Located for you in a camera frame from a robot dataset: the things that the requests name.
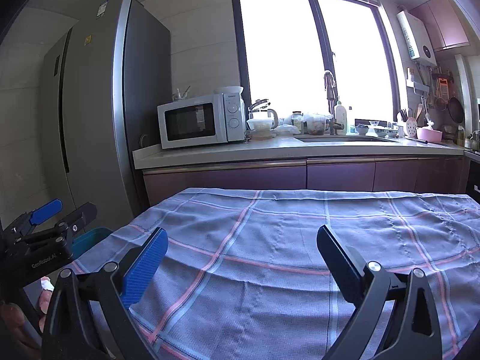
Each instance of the refrigerator door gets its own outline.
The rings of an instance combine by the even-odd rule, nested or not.
[[[70,31],[50,49],[43,59],[40,74],[40,101],[38,103],[38,132],[42,153],[43,171],[52,199],[60,199],[63,218],[76,209],[70,193],[66,172],[65,151],[62,145],[62,79],[65,68],[65,44]]]
[[[123,118],[123,51],[131,0],[108,0],[72,29],[63,79],[63,129],[75,203],[92,202],[89,228],[116,230],[134,217]]]
[[[171,102],[170,31],[138,1],[132,0],[125,37],[123,96],[127,147],[136,195],[129,195],[134,216],[149,207],[141,170],[132,152],[160,143],[157,106]]]

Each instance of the window frame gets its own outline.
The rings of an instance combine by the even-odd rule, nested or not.
[[[320,42],[320,48],[322,50],[323,57],[323,66],[325,70],[329,70],[335,74],[335,62],[333,59],[334,53],[330,47],[330,40],[328,38],[328,31],[326,29],[325,20],[323,19],[322,10],[320,8],[320,3],[318,0],[308,0],[310,3],[311,13],[315,22],[315,27],[317,29],[318,40]],[[400,89],[398,85],[397,71],[395,69],[395,62],[392,52],[392,47],[388,40],[387,32],[385,25],[382,21],[380,15],[379,7],[373,4],[368,4],[359,0],[344,0],[349,1],[354,4],[360,4],[364,7],[370,8],[377,24],[378,32],[382,40],[383,49],[385,50],[385,57],[388,66],[388,73],[390,75],[390,84],[392,88],[392,100],[393,100],[393,114],[392,120],[395,120],[395,116],[400,111]],[[245,45],[245,34],[243,31],[243,18],[242,18],[242,7],[240,5],[240,0],[232,0],[233,7],[233,21],[235,25],[235,36],[237,39],[237,54],[238,54],[238,72],[240,75],[240,84],[243,86],[242,97],[245,102],[245,107],[248,108],[251,105],[251,93],[250,93],[250,79],[248,74],[248,64],[247,64],[247,48]],[[337,88],[334,88],[335,97],[338,96]]]

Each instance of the microwave oven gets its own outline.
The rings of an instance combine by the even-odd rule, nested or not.
[[[245,105],[240,93],[212,94],[159,105],[162,149],[244,140]]]

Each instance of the human hand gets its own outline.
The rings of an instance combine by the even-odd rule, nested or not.
[[[41,280],[50,281],[50,279],[44,276]],[[40,331],[43,332],[45,326],[45,319],[47,317],[47,310],[49,308],[52,291],[42,290],[38,299],[38,305],[43,312],[43,316],[39,320]],[[23,326],[25,325],[25,315],[22,309],[15,303],[0,303],[0,315],[3,318],[6,326],[12,332],[12,334],[23,344],[25,350],[34,358],[40,359],[41,352],[38,344],[25,333]]]

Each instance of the microwave dial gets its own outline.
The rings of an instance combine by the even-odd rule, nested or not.
[[[234,114],[235,112],[238,111],[238,108],[239,108],[238,105],[236,105],[235,103],[229,103],[227,110],[229,110],[231,114]]]
[[[235,118],[230,119],[230,121],[229,121],[229,126],[231,128],[237,128],[239,126],[239,124],[240,124],[239,120],[235,119]]]

